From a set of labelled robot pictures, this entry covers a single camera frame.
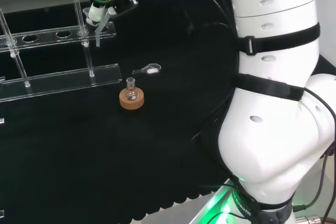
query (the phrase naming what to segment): white wall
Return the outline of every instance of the white wall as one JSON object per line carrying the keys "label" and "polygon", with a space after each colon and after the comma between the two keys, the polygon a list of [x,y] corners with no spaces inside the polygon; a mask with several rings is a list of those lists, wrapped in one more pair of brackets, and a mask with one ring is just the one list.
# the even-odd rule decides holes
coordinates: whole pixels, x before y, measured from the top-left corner
{"label": "white wall", "polygon": [[316,0],[321,24],[320,53],[336,66],[336,0]]}

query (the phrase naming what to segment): black table surface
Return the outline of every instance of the black table surface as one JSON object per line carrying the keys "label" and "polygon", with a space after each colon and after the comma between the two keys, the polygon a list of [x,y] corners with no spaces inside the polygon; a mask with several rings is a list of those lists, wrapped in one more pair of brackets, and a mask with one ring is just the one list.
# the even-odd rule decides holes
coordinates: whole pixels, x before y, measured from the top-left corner
{"label": "black table surface", "polygon": [[[117,37],[91,47],[93,64],[118,63],[137,78],[145,105],[119,105],[125,82],[0,104],[0,208],[6,223],[130,223],[216,188],[227,176],[191,138],[227,96],[236,52],[225,22],[208,0],[140,0],[115,20]],[[13,33],[76,24],[73,5],[6,15]],[[85,67],[78,44],[23,50],[28,75]],[[18,78],[7,53],[0,76]],[[315,73],[335,73],[322,57]]]}

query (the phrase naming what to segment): strap buckle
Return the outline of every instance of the strap buckle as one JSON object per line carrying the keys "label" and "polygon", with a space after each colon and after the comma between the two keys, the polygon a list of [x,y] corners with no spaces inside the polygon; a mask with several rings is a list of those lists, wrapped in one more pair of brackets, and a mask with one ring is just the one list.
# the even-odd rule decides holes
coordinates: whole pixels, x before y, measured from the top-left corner
{"label": "strap buckle", "polygon": [[245,52],[248,56],[254,56],[256,52],[256,37],[246,36],[244,38]]}

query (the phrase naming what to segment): clear acrylic stand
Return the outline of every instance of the clear acrylic stand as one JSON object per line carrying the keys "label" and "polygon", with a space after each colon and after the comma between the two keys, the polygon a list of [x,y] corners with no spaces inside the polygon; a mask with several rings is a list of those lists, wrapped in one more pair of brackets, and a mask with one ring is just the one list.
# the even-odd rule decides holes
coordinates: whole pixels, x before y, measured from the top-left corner
{"label": "clear acrylic stand", "polygon": [[[0,36],[0,52],[10,52],[21,78],[5,80],[0,74],[0,103],[26,97],[34,97],[69,90],[77,90],[106,84],[118,83],[122,80],[118,64],[93,67],[90,53],[90,40],[96,40],[94,31],[89,31],[83,21],[78,0],[74,1],[78,26],[31,31],[11,34],[6,19],[0,9],[0,24],[4,36]],[[113,22],[107,22],[99,34],[100,39],[112,38],[116,35]],[[41,76],[29,77],[20,59],[20,50],[80,42],[84,50],[87,68]]]}

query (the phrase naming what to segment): glass vial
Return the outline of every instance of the glass vial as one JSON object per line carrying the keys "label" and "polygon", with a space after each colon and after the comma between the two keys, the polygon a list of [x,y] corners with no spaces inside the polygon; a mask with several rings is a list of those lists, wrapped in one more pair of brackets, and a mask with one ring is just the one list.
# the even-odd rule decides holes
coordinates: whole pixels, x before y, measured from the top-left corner
{"label": "glass vial", "polygon": [[127,87],[124,90],[124,96],[129,101],[134,101],[139,98],[139,89],[135,87],[135,79],[133,77],[128,77],[126,79]]}

